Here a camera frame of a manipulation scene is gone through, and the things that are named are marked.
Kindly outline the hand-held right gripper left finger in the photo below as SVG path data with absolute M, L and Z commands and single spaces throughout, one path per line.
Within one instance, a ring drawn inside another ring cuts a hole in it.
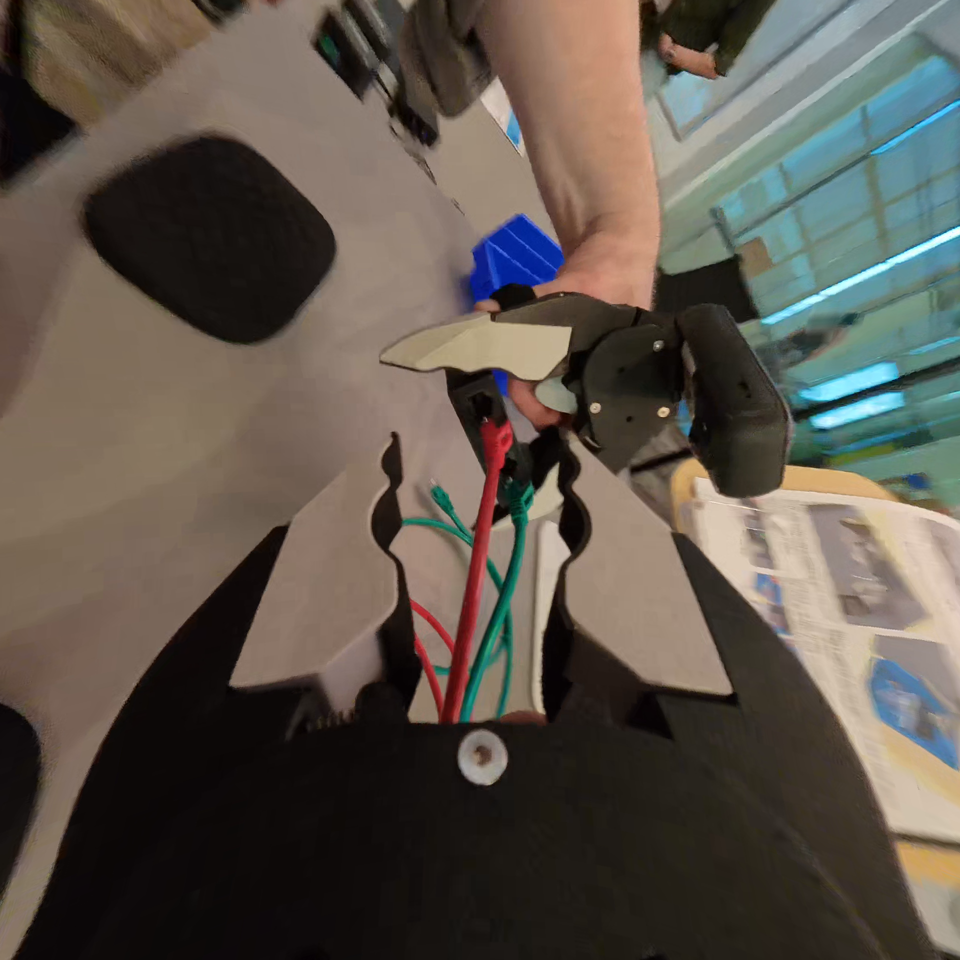
M 395 687 L 409 709 L 418 655 L 402 562 L 402 445 L 391 433 L 293 517 L 233 668 L 236 690 L 305 683 L 331 713 L 367 685 Z

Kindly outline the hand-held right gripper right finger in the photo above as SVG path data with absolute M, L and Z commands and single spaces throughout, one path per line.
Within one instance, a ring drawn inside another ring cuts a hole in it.
M 547 717 L 628 722 L 656 692 L 734 693 L 670 526 L 582 442 L 558 450 L 557 580 L 542 635 Z

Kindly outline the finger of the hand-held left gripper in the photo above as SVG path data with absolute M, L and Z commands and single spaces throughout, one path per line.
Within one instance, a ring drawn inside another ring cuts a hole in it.
M 568 358 L 568 326 L 515 323 L 473 313 L 411 333 L 379 355 L 381 364 L 417 373 L 466 375 L 502 370 L 521 380 L 545 380 Z

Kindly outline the black ethernet port block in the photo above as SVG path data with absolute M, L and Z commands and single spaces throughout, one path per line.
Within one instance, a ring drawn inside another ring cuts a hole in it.
M 510 443 L 498 478 L 498 499 L 505 502 L 511 481 L 520 474 L 529 476 L 524 465 L 514 427 L 506 406 L 506 398 L 494 370 L 465 373 L 456 369 L 445 372 L 447 395 L 462 431 L 481 468 L 486 471 L 488 456 L 482 438 L 482 426 L 490 422 L 497 427 L 510 427 Z

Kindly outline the person's left forearm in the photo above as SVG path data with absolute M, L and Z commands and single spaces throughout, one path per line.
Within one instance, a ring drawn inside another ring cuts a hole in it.
M 591 230 L 659 233 L 640 27 L 631 1 L 486 2 L 478 17 L 563 244 Z

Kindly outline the person's left hand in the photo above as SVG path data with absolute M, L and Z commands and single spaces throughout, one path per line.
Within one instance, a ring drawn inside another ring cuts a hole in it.
M 556 277 L 533 287 L 544 297 L 582 294 L 615 306 L 654 306 L 661 214 L 656 206 L 604 213 L 560 238 L 564 262 Z

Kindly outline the blue plastic bin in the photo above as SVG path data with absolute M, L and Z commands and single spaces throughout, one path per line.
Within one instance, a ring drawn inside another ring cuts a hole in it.
M 556 241 L 522 213 L 486 234 L 471 254 L 468 284 L 475 302 L 490 300 L 505 285 L 552 282 L 565 261 Z

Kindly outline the white base clear stand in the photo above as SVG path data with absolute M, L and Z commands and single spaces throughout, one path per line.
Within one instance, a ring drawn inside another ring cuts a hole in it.
M 559 529 L 562 506 L 559 469 L 555 466 L 547 473 L 541 489 L 534 495 L 531 510 L 534 546 L 529 691 L 532 709 L 539 714 L 546 714 L 544 697 L 546 626 L 561 567 L 570 558 L 570 548 Z

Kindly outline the black mesh pad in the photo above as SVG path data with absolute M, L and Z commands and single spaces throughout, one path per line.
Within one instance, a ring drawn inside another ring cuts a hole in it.
M 1 894 L 9 886 L 40 788 L 42 748 L 27 719 L 1 705 Z
M 337 254 L 317 207 L 233 137 L 179 139 L 117 170 L 83 201 L 102 261 L 194 330 L 250 346 L 291 325 Z

